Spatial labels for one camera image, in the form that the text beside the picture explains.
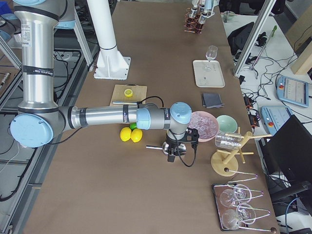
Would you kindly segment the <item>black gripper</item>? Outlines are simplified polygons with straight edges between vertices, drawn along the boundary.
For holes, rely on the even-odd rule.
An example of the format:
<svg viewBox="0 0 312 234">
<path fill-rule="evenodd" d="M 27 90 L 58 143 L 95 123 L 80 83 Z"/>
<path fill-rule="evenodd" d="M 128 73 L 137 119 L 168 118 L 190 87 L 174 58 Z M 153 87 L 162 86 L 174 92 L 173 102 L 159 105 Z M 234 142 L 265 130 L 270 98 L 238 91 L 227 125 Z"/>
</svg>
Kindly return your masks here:
<svg viewBox="0 0 312 234">
<path fill-rule="evenodd" d="M 176 135 L 168 130 L 166 133 L 166 151 L 167 161 L 173 163 L 176 156 L 184 156 L 186 154 L 186 146 L 176 138 Z"/>
</svg>

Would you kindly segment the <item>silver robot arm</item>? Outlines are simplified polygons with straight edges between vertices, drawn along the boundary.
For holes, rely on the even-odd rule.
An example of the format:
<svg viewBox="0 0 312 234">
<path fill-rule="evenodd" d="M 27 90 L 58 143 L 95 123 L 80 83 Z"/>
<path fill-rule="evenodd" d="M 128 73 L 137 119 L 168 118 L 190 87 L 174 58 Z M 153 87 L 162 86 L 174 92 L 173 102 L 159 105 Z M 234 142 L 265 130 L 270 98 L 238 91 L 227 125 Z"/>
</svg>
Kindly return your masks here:
<svg viewBox="0 0 312 234">
<path fill-rule="evenodd" d="M 204 3 L 204 12 L 205 12 L 205 13 L 213 12 L 214 4 L 215 4 L 215 1 L 214 1 L 214 0 L 205 0 L 205 3 Z"/>
<path fill-rule="evenodd" d="M 12 120 L 13 138 L 25 147 L 41 147 L 61 133 L 91 125 L 136 123 L 138 129 L 165 129 L 163 152 L 169 162 L 182 154 L 181 146 L 191 137 L 198 145 L 196 130 L 188 128 L 192 110 L 184 102 L 170 108 L 139 101 L 134 105 L 78 108 L 60 107 L 54 101 L 54 29 L 75 26 L 72 0 L 17 0 L 15 15 L 21 22 L 23 101 Z"/>
</svg>

